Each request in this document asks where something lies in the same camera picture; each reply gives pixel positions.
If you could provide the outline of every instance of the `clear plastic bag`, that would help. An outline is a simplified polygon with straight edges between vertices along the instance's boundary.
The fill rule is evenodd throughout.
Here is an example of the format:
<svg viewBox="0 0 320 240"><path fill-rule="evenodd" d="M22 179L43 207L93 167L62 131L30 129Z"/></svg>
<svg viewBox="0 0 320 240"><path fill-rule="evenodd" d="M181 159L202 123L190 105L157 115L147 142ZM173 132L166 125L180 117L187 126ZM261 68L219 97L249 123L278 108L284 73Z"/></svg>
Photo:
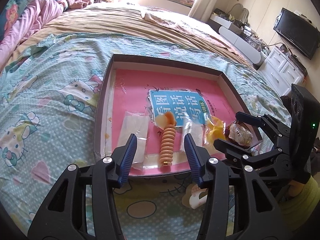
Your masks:
<svg viewBox="0 0 320 240"><path fill-rule="evenodd" d="M145 151L148 140L149 121L150 118L147 114L126 112L118 138L117 147L120 147L127 143L130 134L133 133L137 137L137 151L133 158L132 167L139 170L142 170L143 162L147 156L145 155Z"/></svg>
<svg viewBox="0 0 320 240"><path fill-rule="evenodd" d="M252 133L249 130L247 130L244 126L240 125L238 121L233 122L229 126L228 130L229 141L245 149L250 148L252 146Z"/></svg>
<svg viewBox="0 0 320 240"><path fill-rule="evenodd" d="M199 122L194 122L190 119L187 113L184 113L185 118L183 119L183 127L182 127L182 139L180 151L185 152L184 150L184 137L190 133L192 135L193 140L197 146L202 147L203 145L203 131L204 126Z"/></svg>

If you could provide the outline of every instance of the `beige blanket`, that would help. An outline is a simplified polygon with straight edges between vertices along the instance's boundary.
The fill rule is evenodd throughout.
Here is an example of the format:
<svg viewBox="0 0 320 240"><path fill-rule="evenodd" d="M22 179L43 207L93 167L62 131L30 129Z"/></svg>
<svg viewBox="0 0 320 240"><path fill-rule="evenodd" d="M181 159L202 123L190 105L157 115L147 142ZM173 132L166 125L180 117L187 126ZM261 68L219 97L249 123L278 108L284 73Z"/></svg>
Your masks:
<svg viewBox="0 0 320 240"><path fill-rule="evenodd" d="M157 7L142 7L140 11L141 17L148 22L196 36L218 47L225 48L234 54L238 54L234 46L203 22Z"/></svg>
<svg viewBox="0 0 320 240"><path fill-rule="evenodd" d="M49 34L121 33L155 41L172 42L188 48L207 50L251 67L244 57L228 51L224 45L224 48L219 47L203 38L145 21L141 17L139 7L120 8L119 6L118 4L95 3L84 9L63 13L18 46L8 63L17 59L26 47L37 44Z"/></svg>

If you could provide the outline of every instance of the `bedsheet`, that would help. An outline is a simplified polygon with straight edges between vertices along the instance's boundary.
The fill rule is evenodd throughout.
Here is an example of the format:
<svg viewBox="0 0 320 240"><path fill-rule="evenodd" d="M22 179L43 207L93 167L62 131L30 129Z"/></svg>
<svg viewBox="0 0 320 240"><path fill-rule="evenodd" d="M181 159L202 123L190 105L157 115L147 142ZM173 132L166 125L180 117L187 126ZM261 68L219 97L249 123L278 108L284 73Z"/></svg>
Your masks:
<svg viewBox="0 0 320 240"><path fill-rule="evenodd" d="M279 96L255 71L220 55L122 34L50 35L5 67L0 79L0 201L26 233L41 202L70 163L94 163L93 128L98 90L113 53L169 58L223 71L252 114L290 124ZM270 150L264 136L254 153ZM190 177L130 179L115 190L127 239L195 239L203 206L191 209ZM234 216L230 190L228 233ZM90 191L88 230L93 234Z"/></svg>

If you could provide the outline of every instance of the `drawer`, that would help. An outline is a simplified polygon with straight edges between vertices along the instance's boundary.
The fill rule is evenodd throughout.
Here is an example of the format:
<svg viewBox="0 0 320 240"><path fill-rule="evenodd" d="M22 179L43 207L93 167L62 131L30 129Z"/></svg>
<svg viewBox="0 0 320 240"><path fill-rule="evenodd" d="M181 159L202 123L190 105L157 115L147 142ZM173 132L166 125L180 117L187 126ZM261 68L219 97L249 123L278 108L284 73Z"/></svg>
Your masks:
<svg viewBox="0 0 320 240"><path fill-rule="evenodd" d="M276 49L272 50L272 52L268 56L268 60L277 70L280 70L283 64L287 61Z"/></svg>
<svg viewBox="0 0 320 240"><path fill-rule="evenodd" d="M276 92L282 96L283 93L290 88L290 85L281 78L279 73L273 69L272 65L268 60L266 60L259 70L263 73L263 75L268 79L271 83L272 87L276 90Z"/></svg>
<svg viewBox="0 0 320 240"><path fill-rule="evenodd" d="M292 66L289 62L287 62L280 71L280 76L284 78L289 85L292 83L299 84L303 81L303 76L298 68Z"/></svg>
<svg viewBox="0 0 320 240"><path fill-rule="evenodd" d="M263 72L260 70L260 68L258 69L258 73L263 77L263 79L266 81L268 86L271 87L273 90L275 90L275 88L271 85L270 81L266 78L266 76L263 74Z"/></svg>

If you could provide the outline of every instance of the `plastic packaging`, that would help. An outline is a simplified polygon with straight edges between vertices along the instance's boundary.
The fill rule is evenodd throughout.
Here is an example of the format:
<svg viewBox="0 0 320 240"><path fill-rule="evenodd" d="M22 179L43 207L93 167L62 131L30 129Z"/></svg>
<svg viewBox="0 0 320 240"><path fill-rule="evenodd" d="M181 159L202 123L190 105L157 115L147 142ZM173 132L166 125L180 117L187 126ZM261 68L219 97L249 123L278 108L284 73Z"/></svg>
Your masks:
<svg viewBox="0 0 320 240"><path fill-rule="evenodd" d="M136 135L138 143L137 151L132 162L132 167L139 170L142 170L143 162L146 157L145 151L148 140L149 121L149 116L145 115L144 113L133 114L126 112L118 138L117 147L120 147L126 144L130 134L133 133Z"/></svg>
<svg viewBox="0 0 320 240"><path fill-rule="evenodd" d="M252 146L253 135L244 126L240 125L238 121L234 121L229 127L228 138L232 143L242 147L250 148Z"/></svg>
<svg viewBox="0 0 320 240"><path fill-rule="evenodd" d="M225 140L226 123L215 116L204 113L205 129L204 129L204 147L210 155L217 153L213 143L216 139Z"/></svg>
<svg viewBox="0 0 320 240"><path fill-rule="evenodd" d="M193 140L197 146L203 146L203 131L204 125L200 124L199 122L194 122L190 119L187 113L184 113L185 118L183 119L183 127L182 127L182 139L181 139L181 146L180 151L185 152L184 150L184 138L185 136L190 133L192 135Z"/></svg>

